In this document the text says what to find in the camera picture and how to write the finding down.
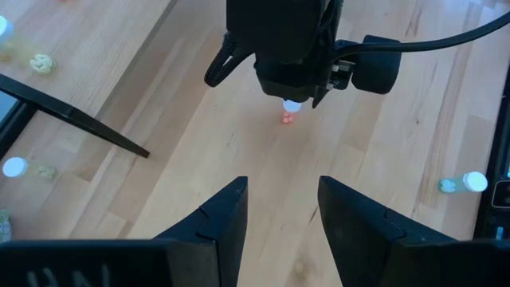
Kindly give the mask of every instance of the black metal leg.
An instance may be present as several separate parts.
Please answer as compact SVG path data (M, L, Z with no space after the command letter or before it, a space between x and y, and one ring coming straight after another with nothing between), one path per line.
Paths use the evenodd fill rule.
M109 128L99 120L87 115L81 110L74 108L61 100L48 96L29 86L19 83L9 77L0 74L0 90L27 103L33 104L37 109L63 120L77 128L98 136L103 140L125 148L144 158L149 156L149 151L140 147L136 143L122 136L118 132Z
M149 157L149 151L79 109L74 108L69 117L62 120L144 158Z

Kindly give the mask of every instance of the white tip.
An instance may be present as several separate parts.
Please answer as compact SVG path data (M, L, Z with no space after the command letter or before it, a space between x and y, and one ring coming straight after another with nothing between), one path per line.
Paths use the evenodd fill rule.
M25 174L29 168L29 163L26 159L20 157L10 158L3 165L3 174L9 178L17 178Z
M464 175L464 184L472 192L482 192L488 187L488 181L481 172L474 171Z
M14 26L9 20L0 16L0 45L5 43L14 34Z
M291 113L299 112L301 110L301 103L284 100L284 110Z

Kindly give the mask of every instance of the wood plank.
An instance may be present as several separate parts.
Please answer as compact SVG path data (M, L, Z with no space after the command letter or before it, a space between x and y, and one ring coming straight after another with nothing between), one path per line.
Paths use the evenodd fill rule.
M28 63L0 63L0 73L95 116L128 69L171 0L0 2L0 14L27 42L51 55L47 77Z

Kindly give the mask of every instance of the black cable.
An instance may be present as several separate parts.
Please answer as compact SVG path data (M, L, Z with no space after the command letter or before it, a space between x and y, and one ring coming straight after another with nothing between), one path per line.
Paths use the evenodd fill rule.
M225 35L223 45L213 62L207 69L204 81L210 87L216 87L225 80L239 64L241 64L252 53L235 53L237 43L232 39L229 33Z
M370 44L355 44L348 45L337 49L333 52L332 60L336 61L341 57L355 53L370 53L370 52L396 52L396 53L409 53L409 52L425 52L436 49L444 49L456 45L465 44L469 41L476 40L487 34L490 34L505 25L510 23L510 12L499 17L498 19L483 25L469 32L459 34L453 37L447 37L435 41L423 41L414 43L370 43Z

